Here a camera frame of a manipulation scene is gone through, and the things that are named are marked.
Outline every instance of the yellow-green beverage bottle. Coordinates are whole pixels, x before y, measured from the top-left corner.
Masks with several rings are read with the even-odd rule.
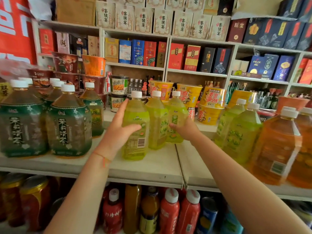
[[[64,81],[52,82],[53,86],[52,92],[46,98],[43,98],[45,110],[49,110],[51,104],[54,103],[54,101],[57,100],[62,95],[61,87],[63,84]]]
[[[149,148],[161,149],[167,138],[168,109],[160,100],[161,91],[152,91],[152,98],[146,103],[150,114]]]
[[[13,92],[0,103],[1,152],[7,157],[33,157],[48,151],[43,102],[24,80],[11,80]]]
[[[234,117],[245,111],[245,104],[245,99],[238,98],[236,101],[236,105],[229,110],[226,110],[220,117],[220,121],[216,130],[216,136],[214,138],[215,144],[220,148],[223,148],[230,123],[232,122]]]
[[[149,112],[142,102],[142,92],[132,91],[132,99],[129,100],[122,126],[131,124],[141,125],[141,129],[132,133],[125,145],[122,147],[122,157],[126,160],[142,160],[148,149],[149,137]]]
[[[81,157],[92,145],[91,112],[75,95],[75,86],[64,84],[62,95],[55,100],[46,116],[52,154]]]
[[[247,110],[234,117],[230,123],[223,151],[243,167],[251,158],[262,123],[257,114],[259,104],[249,103]]]
[[[101,136],[104,132],[104,103],[94,90],[94,83],[86,82],[85,91],[80,96],[89,107],[92,117],[92,137]]]
[[[26,78],[26,77],[18,77],[18,80],[24,80],[28,83],[28,90],[33,95],[35,95],[37,98],[43,99],[43,95],[38,92],[38,90],[34,87],[32,78]]]
[[[168,109],[169,123],[176,125],[184,125],[188,117],[188,110],[180,99],[181,91],[172,91],[172,99],[169,101],[166,108]],[[175,130],[168,127],[166,142],[181,143],[183,138]]]

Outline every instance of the green tea bottle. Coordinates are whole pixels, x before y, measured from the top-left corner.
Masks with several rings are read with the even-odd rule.
[[[11,80],[13,92],[0,103],[1,152],[7,157],[33,157],[48,151],[43,102],[24,80]]]
[[[103,114],[104,103],[94,90],[94,83],[86,82],[85,91],[80,96],[83,102],[89,107],[92,117],[92,137],[101,136],[104,132]]]
[[[61,87],[63,84],[64,81],[52,81],[53,90],[46,98],[43,99],[45,110],[48,110],[51,104],[62,95]]]
[[[92,145],[91,112],[75,95],[75,86],[64,84],[62,95],[47,111],[49,146],[54,155],[80,157]]]
[[[43,99],[43,95],[38,92],[38,90],[34,87],[32,78],[26,77],[18,77],[19,80],[24,80],[28,83],[28,91],[35,95],[37,98]]]

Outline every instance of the orange instant noodle bucket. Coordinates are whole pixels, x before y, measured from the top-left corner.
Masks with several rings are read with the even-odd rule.
[[[197,104],[198,97],[200,95],[202,86],[197,85],[185,85],[177,83],[177,91],[181,91],[181,100],[185,107],[189,111],[189,117],[194,120],[195,118],[195,107]]]
[[[105,76],[105,58],[89,55],[81,55],[81,57],[86,75]]]
[[[220,116],[220,113],[223,109],[205,107],[201,104],[198,104],[198,118],[197,120],[200,123],[205,125],[214,126]]]
[[[208,108],[224,109],[225,94],[225,89],[206,86],[199,104]]]
[[[257,93],[256,92],[250,92],[245,90],[234,90],[233,95],[231,97],[230,102],[228,103],[227,107],[231,108],[236,105],[236,101],[241,98],[246,100],[245,109],[247,109],[247,106],[249,103],[254,103],[256,99]]]
[[[161,101],[168,102],[172,90],[173,82],[162,82],[160,80],[150,80],[151,95],[154,90],[161,91]]]

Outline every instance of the barcode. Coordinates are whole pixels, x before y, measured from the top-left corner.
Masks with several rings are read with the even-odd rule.
[[[285,167],[286,164],[274,161],[271,167],[271,172],[276,173],[278,175],[282,175],[284,173]]]
[[[138,148],[144,148],[144,147],[145,147],[145,138],[138,139]]]
[[[191,231],[191,228],[192,228],[192,225],[191,225],[191,224],[188,224],[188,226],[186,227],[186,232],[190,232],[190,231]]]

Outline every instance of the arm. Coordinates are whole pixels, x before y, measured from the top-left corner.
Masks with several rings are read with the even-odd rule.
[[[64,203],[45,229],[45,234],[93,233],[110,162],[129,136],[141,129],[140,125],[121,127],[127,103],[126,99],[120,106],[103,139],[82,168]]]
[[[196,148],[248,233],[312,233],[279,197],[203,135],[190,118],[184,126],[170,124],[170,127]]]

